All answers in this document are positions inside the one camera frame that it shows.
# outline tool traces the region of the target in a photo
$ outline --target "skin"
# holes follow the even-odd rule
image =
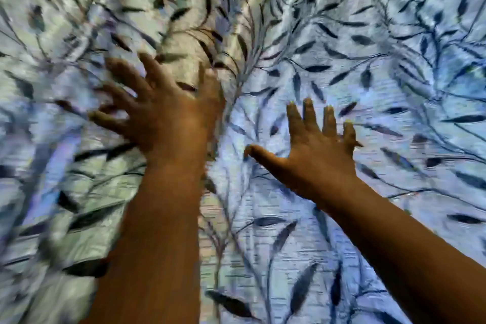
[[[122,60],[107,61],[107,68],[137,98],[108,83],[102,90],[113,103],[90,115],[93,122],[137,143],[147,169],[83,324],[199,321],[200,180],[224,100],[212,70],[201,67],[200,89],[192,98],[163,66],[147,54],[139,57],[145,79]],[[113,110],[126,111],[129,119],[114,119],[109,115]],[[248,146],[246,156],[339,223],[414,324],[483,322],[486,269],[356,176],[352,155],[359,143],[351,123],[338,135],[333,109],[327,107],[320,130],[310,99],[304,101],[303,113],[301,118],[293,103],[287,107],[288,158],[258,145]]]

